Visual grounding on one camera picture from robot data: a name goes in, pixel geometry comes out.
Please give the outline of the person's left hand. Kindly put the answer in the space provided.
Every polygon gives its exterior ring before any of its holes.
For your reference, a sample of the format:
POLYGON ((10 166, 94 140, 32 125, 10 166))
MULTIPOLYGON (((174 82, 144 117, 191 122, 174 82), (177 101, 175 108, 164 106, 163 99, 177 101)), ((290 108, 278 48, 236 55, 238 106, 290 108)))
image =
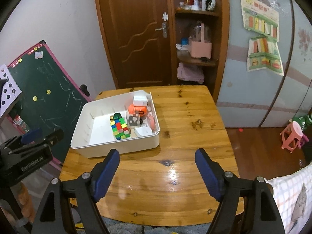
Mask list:
POLYGON ((33 223, 35 218, 35 209, 27 187, 20 182, 12 187, 12 192, 15 199, 18 201, 23 217, 27 218, 30 223, 33 223))

